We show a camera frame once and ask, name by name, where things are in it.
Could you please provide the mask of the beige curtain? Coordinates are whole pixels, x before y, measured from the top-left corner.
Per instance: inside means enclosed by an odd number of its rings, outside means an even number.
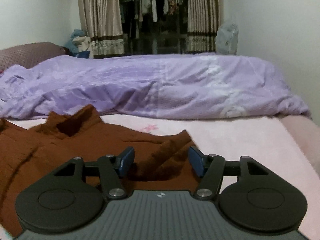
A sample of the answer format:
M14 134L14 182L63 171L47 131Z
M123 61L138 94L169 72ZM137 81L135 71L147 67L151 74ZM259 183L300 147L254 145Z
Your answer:
M215 51L220 0L188 0L187 52Z
M81 29L91 39L93 57L124 55L119 0L78 0Z

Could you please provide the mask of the pink bed sheet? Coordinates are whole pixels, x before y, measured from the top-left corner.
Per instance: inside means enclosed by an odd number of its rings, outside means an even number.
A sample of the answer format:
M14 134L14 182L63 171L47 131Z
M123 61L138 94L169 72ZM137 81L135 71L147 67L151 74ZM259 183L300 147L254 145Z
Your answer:
M319 239L319 127L303 116L238 118L234 120L173 121L129 115L105 115L103 122L146 132L171 135L186 130L205 153L228 160L249 155L298 188L308 210L297 232L283 239ZM137 193L118 208L120 217L102 218L103 230L117 239L256 239L241 232L214 210L187 193Z

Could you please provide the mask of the right beige curtain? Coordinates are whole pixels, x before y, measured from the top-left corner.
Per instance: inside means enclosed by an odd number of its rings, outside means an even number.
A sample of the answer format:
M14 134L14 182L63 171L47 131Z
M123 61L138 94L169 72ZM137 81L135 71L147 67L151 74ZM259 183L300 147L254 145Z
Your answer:
M215 51L220 0L188 0L187 52Z

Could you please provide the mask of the mauve pillow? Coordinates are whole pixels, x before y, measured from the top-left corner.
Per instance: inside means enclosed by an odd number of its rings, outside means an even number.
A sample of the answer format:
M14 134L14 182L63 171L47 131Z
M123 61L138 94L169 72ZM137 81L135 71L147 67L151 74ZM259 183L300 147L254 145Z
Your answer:
M51 42L23 44L1 50L1 73L18 64L30 69L57 56L66 55L66 50Z

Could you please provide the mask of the white plastic bag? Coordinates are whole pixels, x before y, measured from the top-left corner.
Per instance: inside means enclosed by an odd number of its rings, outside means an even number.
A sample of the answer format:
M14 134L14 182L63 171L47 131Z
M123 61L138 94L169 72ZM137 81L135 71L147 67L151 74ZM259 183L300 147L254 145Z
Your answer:
M238 48L239 27L232 17L217 30L215 46L216 52L221 55L235 55Z

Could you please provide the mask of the blue white clothes pile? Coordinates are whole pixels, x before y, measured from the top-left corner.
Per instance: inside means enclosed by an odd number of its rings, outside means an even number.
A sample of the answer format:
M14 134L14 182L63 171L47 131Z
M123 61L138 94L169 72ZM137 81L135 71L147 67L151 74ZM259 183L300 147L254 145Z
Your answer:
M93 58L91 38L81 29L75 29L63 47L68 55L84 59Z

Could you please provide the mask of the brown garment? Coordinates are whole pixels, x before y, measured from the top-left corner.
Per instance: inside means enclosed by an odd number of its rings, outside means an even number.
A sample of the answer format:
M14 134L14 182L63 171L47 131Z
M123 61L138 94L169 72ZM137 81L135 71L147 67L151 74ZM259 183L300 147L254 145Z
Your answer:
M183 128L158 135L154 119L116 115L103 120L92 106L74 115L50 113L45 123L23 128L1 120L1 226L13 236L21 232L15 212L17 195L73 157L95 161L106 154L135 149L133 176L124 179L129 190L194 191L198 179L188 161L191 136Z

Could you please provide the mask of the left beige curtain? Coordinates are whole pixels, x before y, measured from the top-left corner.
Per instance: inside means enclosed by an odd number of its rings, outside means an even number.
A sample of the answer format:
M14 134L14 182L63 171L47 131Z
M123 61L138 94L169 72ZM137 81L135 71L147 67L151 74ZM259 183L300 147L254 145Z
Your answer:
M124 55L119 0L78 0L81 29L91 39L93 57Z

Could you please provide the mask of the purple duvet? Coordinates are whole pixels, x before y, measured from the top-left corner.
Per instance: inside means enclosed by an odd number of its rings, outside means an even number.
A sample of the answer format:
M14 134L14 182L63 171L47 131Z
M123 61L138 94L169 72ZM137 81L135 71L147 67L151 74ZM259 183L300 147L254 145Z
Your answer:
M1 117L98 113L201 120L303 115L307 104L280 70L257 57L202 54L135 55L108 59L57 56L1 75Z

